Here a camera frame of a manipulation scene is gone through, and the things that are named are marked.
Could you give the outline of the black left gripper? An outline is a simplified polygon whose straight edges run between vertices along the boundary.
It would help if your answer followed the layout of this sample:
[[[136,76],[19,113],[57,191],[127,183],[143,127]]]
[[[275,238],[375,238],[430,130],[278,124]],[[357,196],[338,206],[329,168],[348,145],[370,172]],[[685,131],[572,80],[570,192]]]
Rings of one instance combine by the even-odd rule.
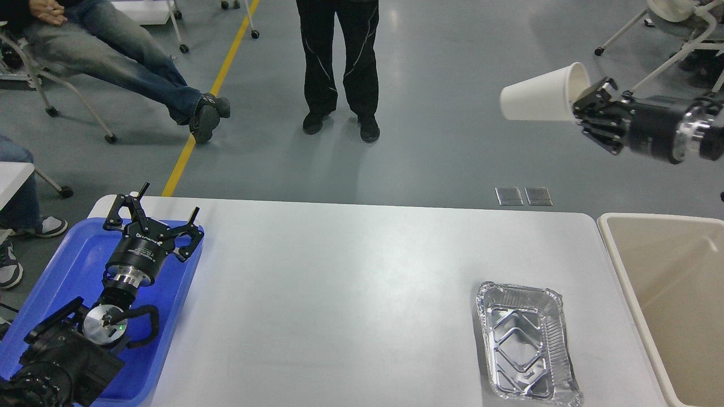
[[[122,232],[122,238],[112,253],[105,269],[109,275],[135,275],[138,286],[155,283],[162,265],[169,253],[181,263],[194,255],[205,237],[205,232],[196,224],[201,210],[195,207],[185,224],[170,229],[165,222],[151,221],[145,215],[141,199],[150,186],[144,183],[137,195],[116,195],[111,209],[103,223],[107,231]],[[120,210],[127,209],[130,222],[124,224]],[[178,245],[178,238],[188,237],[186,245]]]

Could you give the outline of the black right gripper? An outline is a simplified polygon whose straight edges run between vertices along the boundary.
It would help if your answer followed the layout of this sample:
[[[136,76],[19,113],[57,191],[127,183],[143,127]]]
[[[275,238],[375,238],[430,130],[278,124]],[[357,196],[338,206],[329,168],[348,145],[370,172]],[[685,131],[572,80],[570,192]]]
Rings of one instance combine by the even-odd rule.
[[[708,103],[669,96],[632,97],[615,101],[618,85],[603,77],[572,103],[572,115],[582,134],[608,154],[628,148],[636,154],[680,164],[691,150],[698,150],[703,129],[708,126]],[[606,119],[587,118],[608,104]]]

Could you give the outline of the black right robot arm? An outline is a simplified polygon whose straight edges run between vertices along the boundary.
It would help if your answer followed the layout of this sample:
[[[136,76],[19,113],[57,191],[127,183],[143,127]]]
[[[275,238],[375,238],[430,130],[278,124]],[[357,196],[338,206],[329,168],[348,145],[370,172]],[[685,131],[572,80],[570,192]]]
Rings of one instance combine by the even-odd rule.
[[[581,132],[612,155],[630,149],[651,159],[680,164],[688,155],[716,161],[723,152],[722,101],[713,96],[616,97],[617,83],[603,77],[572,103]]]

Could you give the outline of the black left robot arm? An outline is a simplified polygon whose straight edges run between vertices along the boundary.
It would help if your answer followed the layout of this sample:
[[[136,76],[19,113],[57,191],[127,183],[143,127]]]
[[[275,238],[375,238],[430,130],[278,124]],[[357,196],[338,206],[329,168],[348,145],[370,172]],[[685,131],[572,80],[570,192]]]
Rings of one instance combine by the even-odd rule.
[[[205,234],[198,208],[147,216],[144,192],[62,241],[3,338],[3,406],[134,406],[155,385]]]

